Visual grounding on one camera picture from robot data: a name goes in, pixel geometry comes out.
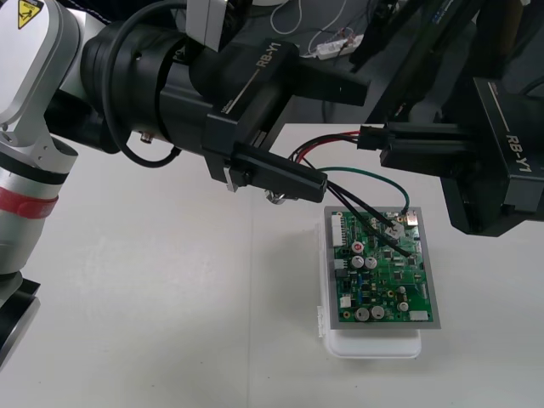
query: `electrolytic capacitor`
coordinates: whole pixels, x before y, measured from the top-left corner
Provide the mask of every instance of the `electrolytic capacitor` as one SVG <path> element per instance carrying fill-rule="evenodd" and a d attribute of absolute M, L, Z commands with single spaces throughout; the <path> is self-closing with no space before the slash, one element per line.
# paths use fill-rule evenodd
<path fill-rule="evenodd" d="M 354 252 L 354 253 L 363 253 L 363 251 L 365 250 L 365 244 L 363 244 L 362 242 L 354 242 L 353 244 L 351 244 L 351 250 Z"/>
<path fill-rule="evenodd" d="M 383 310 L 382 306 L 374 306 L 371 310 L 371 315 L 374 319 L 383 319 L 383 316 L 385 316 L 385 310 Z"/>
<path fill-rule="evenodd" d="M 370 319 L 370 317 L 371 317 L 371 314 L 368 311 L 368 309 L 360 308 L 360 309 L 357 309 L 357 311 L 355 312 L 355 319 L 358 321 L 367 321 Z"/>
<path fill-rule="evenodd" d="M 399 312 L 407 312 L 410 307 L 408 306 L 408 303 L 402 302 L 397 304 L 397 309 Z"/>
<path fill-rule="evenodd" d="M 375 269 L 377 267 L 377 260 L 373 257 L 368 257 L 365 259 L 365 268 L 367 269 Z"/>
<path fill-rule="evenodd" d="M 362 268 L 363 266 L 365 266 L 365 259 L 360 256 L 353 257 L 351 259 L 351 264 L 356 269 Z"/>

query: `circuit board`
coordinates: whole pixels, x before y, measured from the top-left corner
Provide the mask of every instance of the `circuit board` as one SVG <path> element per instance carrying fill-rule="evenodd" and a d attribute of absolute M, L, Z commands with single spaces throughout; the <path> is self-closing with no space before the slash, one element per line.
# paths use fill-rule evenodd
<path fill-rule="evenodd" d="M 338 321 L 361 325 L 433 323 L 434 303 L 428 290 L 417 212 L 381 212 L 394 223 L 393 230 L 367 212 L 360 214 L 410 256 L 369 235 L 351 212 L 334 213 L 331 223 Z"/>

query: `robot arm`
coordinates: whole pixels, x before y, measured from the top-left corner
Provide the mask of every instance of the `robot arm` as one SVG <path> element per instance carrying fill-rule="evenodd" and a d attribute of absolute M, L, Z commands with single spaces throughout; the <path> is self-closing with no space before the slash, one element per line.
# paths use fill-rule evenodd
<path fill-rule="evenodd" d="M 140 131 L 204 156 L 211 176 L 231 191 L 254 185 L 323 199 L 325 175 L 269 148 L 294 94 L 362 105 L 366 85 L 301 61 L 288 42 L 228 44 L 251 4 L 189 0 L 187 35 L 148 25 L 129 32 L 111 73 L 121 145 L 106 123 L 101 89 L 122 24 L 104 26 L 54 0 L 0 8 L 0 366 L 39 304 L 39 285 L 20 270 L 77 158 L 51 133 L 115 154 Z"/>

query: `white cable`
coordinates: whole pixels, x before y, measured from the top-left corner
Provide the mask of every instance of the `white cable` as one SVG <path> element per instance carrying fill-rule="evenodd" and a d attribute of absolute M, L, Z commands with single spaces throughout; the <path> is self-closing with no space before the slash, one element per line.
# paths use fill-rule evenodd
<path fill-rule="evenodd" d="M 283 6 L 285 6 L 287 3 L 289 3 L 289 0 L 286 0 L 284 3 L 280 4 L 278 7 L 274 9 L 272 14 L 270 15 L 270 25 L 272 26 L 272 30 L 280 34 L 281 36 L 288 36 L 289 34 L 292 34 L 296 30 L 298 30 L 298 27 L 300 27 L 300 23 L 303 21 L 303 0 L 298 0 L 298 23 L 295 25 L 295 28 L 293 28 L 290 31 L 280 31 L 277 28 L 275 28 L 274 25 L 274 16 L 275 12 L 281 9 Z"/>
<path fill-rule="evenodd" d="M 320 36 L 320 34 L 324 31 L 324 30 L 328 30 L 334 23 L 336 23 L 338 21 L 338 19 L 342 16 L 342 13 L 343 13 L 343 10 L 346 8 L 346 4 L 348 3 L 348 0 L 343 0 L 343 4 L 342 4 L 342 7 L 340 8 L 340 11 L 338 12 L 338 15 L 334 18 L 333 21 L 331 21 L 329 24 L 327 24 L 326 26 L 324 26 L 321 31 L 318 31 L 317 34 L 315 34 L 312 39 L 309 41 L 309 44 L 308 44 L 308 54 L 307 55 L 311 55 L 314 53 L 314 51 L 312 50 L 312 46 L 314 45 L 314 41 L 316 40 L 317 37 Z"/>

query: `red stripe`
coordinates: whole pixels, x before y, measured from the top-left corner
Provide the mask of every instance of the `red stripe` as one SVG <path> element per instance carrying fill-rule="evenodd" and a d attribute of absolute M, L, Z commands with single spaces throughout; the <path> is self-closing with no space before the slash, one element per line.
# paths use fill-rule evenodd
<path fill-rule="evenodd" d="M 17 194 L 0 187 L 0 210 L 17 214 L 22 218 L 46 218 L 53 211 L 58 200 L 58 196 L 52 200 L 40 200 L 39 198 Z"/>

